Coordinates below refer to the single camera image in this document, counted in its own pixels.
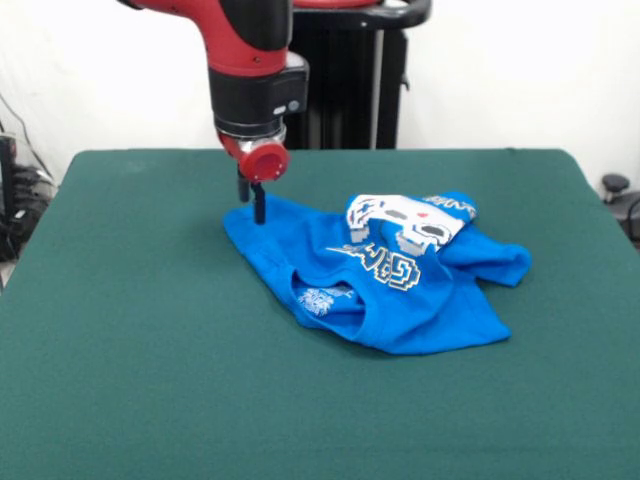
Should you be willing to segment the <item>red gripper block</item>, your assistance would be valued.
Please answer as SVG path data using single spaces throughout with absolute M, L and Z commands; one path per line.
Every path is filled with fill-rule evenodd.
M 290 154 L 284 145 L 286 129 L 273 135 L 238 137 L 218 132 L 224 150 L 236 161 L 239 171 L 238 195 L 241 202 L 249 201 L 249 182 L 275 181 L 287 170 Z M 254 221 L 266 221 L 266 195 L 261 183 L 252 183 L 254 194 Z

